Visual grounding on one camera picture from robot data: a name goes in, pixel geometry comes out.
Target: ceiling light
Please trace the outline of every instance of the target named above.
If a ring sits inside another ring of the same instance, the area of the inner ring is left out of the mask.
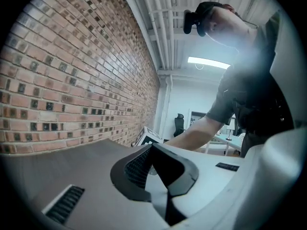
[[[195,64],[203,64],[203,65],[209,65],[213,67],[220,67],[223,69],[227,69],[230,67],[229,64],[225,64],[223,62],[211,60],[211,59],[203,59],[203,58],[196,58],[196,57],[189,57],[188,63],[195,63]]]

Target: man's hand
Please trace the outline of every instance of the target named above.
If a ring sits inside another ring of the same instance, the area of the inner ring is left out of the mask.
[[[196,150],[209,142],[223,125],[224,124],[205,116],[195,122],[185,132],[169,140],[165,144],[187,150]]]

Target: person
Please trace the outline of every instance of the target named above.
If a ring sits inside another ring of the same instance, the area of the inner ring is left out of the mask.
[[[205,117],[167,145],[196,150],[210,141],[235,114],[246,130],[241,157],[249,148],[263,144],[272,135],[293,128],[288,105],[270,74],[281,13],[266,24],[251,28],[229,4],[202,2],[195,13],[185,11],[184,32],[196,24],[200,36],[209,36],[238,52],[235,64],[223,74],[216,99]]]

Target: ceiling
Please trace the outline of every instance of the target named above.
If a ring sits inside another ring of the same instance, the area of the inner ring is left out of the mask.
[[[150,49],[159,75],[173,75],[218,82],[224,69],[206,66],[197,70],[188,63],[188,57],[207,58],[232,64],[237,51],[211,40],[199,37],[196,28],[189,35],[183,33],[183,11],[195,11],[202,1],[228,3],[246,21],[264,24],[279,8],[275,0],[127,0],[146,43]]]

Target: gray desk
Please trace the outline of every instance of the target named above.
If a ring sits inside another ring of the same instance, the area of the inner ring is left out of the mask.
[[[227,137],[228,135],[225,135],[225,134],[214,136],[215,139],[217,139],[218,141],[226,145],[225,156],[227,156],[229,147],[232,147],[238,151],[241,151],[242,140],[239,137],[233,136],[233,135],[230,136],[231,140],[226,140]],[[210,142],[211,141],[209,141],[206,145],[205,153],[208,153]]]

